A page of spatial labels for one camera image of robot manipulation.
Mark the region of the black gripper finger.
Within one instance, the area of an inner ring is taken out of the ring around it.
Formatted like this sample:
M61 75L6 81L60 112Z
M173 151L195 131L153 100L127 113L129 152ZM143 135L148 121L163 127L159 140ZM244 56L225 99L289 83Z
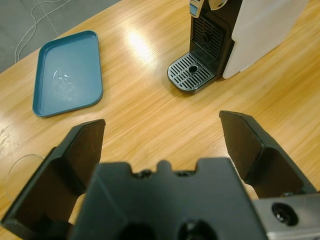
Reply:
M316 188L278 142L250 115L219 113L227 152L240 178L259 198L316 193Z
M45 157L1 220L13 234L69 234L69 218L100 162L106 122L74 126Z

